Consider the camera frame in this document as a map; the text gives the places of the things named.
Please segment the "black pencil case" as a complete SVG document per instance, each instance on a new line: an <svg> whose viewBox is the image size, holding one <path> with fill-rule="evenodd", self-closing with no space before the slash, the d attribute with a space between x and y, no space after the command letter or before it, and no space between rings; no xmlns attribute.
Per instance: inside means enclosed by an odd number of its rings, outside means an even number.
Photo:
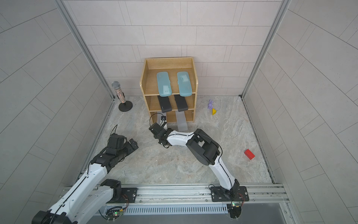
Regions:
<svg viewBox="0 0 358 224"><path fill-rule="evenodd" d="M160 105L160 109L163 113L172 111L172 106L171 106L169 97L158 96L158 102Z"/></svg>
<svg viewBox="0 0 358 224"><path fill-rule="evenodd" d="M189 107L187 105L185 97L182 97L180 95L174 95L174 99L178 108L178 112L183 112L188 110Z"/></svg>

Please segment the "teal pencil case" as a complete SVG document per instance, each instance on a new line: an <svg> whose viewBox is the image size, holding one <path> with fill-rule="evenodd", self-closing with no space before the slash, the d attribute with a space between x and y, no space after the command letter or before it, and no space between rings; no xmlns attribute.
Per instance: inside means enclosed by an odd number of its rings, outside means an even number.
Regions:
<svg viewBox="0 0 358 224"><path fill-rule="evenodd" d="M188 97L192 95L192 86L190 82L190 76L187 71L180 71L177 73L178 87L180 96Z"/></svg>
<svg viewBox="0 0 358 224"><path fill-rule="evenodd" d="M171 82L168 72L157 73L158 92L161 97L169 97L172 94Z"/></svg>

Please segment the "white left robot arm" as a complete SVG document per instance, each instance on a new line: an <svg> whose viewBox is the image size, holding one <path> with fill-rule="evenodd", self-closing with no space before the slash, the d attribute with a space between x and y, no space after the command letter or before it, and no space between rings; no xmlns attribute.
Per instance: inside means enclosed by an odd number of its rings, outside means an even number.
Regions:
<svg viewBox="0 0 358 224"><path fill-rule="evenodd" d="M71 189L47 211L39 211L33 224L85 224L107 203L128 205L136 200L136 188L122 188L118 180L105 176L125 157L137 150L134 139L110 135L107 146L90 162Z"/></svg>

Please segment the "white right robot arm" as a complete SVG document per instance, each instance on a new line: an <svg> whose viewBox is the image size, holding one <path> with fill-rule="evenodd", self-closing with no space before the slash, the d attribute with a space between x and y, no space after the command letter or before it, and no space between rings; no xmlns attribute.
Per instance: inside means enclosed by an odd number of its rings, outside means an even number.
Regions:
<svg viewBox="0 0 358 224"><path fill-rule="evenodd" d="M231 202L238 205L237 202L249 201L246 187L239 184L223 163L221 146L203 130L182 133L171 128L164 129L164 126L158 123L152 124L149 130L160 145L187 147L200 163L212 170L220 183L220 186L208 186L213 202Z"/></svg>

